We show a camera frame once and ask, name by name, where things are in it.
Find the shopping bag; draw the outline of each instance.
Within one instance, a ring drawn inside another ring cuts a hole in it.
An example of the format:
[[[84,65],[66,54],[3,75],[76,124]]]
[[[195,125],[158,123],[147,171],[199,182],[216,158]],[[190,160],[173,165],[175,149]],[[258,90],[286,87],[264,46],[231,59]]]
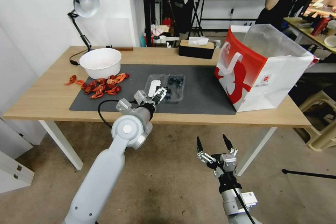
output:
[[[242,42],[236,33],[245,35]],[[274,109],[313,59],[270,24],[231,26],[215,75],[238,112]]]

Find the bag handle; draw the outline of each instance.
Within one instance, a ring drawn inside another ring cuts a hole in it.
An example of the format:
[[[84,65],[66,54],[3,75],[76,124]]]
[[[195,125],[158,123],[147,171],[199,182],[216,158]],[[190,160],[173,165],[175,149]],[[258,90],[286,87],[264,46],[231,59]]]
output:
[[[230,73],[232,73],[233,71],[233,68],[235,67],[237,61],[241,61],[243,56],[242,54],[240,54],[239,52],[236,52],[229,64],[229,66],[226,68],[225,65],[224,65],[224,61],[223,59],[221,58],[221,55],[222,55],[222,52],[225,50],[226,46],[229,45],[230,43],[229,42],[225,42],[222,49],[221,49],[221,52],[220,52],[220,59],[218,61],[218,68],[220,69],[220,71],[225,74],[225,75],[228,75]]]

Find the white bowl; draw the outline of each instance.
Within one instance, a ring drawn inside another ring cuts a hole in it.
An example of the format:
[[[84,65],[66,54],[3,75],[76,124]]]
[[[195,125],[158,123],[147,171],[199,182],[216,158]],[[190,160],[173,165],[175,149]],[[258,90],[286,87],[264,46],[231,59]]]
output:
[[[120,72],[121,53],[112,48],[100,48],[85,53],[79,64],[92,79],[108,78]]]
[[[324,40],[324,43],[327,46],[336,47],[336,36],[333,35],[333,36],[326,37]]]

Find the plastic stool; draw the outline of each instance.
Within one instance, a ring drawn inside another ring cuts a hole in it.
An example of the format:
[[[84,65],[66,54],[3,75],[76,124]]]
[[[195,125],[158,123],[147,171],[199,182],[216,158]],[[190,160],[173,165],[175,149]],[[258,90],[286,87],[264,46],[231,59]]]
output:
[[[299,107],[302,112],[307,111],[314,104],[328,104],[336,113],[336,85],[328,86],[322,91],[309,97]],[[304,129],[309,135],[310,140],[307,142],[309,148],[315,151],[322,151],[336,145],[336,120],[334,119],[321,131],[314,126]]]

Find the clear plastic tray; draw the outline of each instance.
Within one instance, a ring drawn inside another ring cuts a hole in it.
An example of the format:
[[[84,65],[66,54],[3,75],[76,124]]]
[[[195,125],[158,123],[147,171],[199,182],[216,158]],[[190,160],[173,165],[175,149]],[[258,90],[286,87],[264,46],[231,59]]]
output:
[[[186,82],[185,79],[186,79],[185,75],[166,75],[166,74],[150,75],[147,79],[144,91],[146,95],[148,95],[152,81],[159,80],[161,81],[162,87],[166,87],[168,91],[170,90],[170,92],[167,93],[167,96],[165,97],[163,102],[177,103],[183,99],[184,86]]]

